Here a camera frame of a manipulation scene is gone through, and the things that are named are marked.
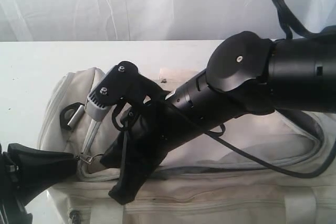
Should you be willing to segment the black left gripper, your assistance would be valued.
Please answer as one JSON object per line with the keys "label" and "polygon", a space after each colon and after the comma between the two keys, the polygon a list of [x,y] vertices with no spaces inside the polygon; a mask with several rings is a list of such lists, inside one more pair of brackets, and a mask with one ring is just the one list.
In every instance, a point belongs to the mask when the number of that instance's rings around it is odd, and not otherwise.
{"label": "black left gripper", "polygon": [[25,206],[49,187],[76,174],[78,157],[18,143],[1,151],[1,223],[32,223]]}

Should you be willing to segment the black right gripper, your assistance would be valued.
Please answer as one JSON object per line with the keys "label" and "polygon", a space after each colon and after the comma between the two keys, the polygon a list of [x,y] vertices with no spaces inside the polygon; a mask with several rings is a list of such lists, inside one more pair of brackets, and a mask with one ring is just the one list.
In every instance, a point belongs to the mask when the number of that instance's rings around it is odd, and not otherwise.
{"label": "black right gripper", "polygon": [[163,114],[159,102],[167,94],[154,81],[137,77],[125,97],[113,106],[111,121],[119,135],[100,163],[106,168],[119,168],[119,180],[108,195],[121,205],[134,201],[142,185],[167,156],[159,120]]}

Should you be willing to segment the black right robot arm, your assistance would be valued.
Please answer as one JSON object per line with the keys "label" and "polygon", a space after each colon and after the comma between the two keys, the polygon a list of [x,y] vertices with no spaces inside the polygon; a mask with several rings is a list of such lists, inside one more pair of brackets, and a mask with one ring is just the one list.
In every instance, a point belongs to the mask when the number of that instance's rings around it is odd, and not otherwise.
{"label": "black right robot arm", "polygon": [[224,40],[206,69],[173,93],[128,61],[113,67],[99,88],[107,91],[100,100],[115,107],[113,121],[130,105],[100,161],[120,169],[109,196],[125,205],[170,151],[201,134],[219,141],[222,133],[213,128],[233,118],[275,110],[335,112],[335,31],[275,41],[244,31]]}

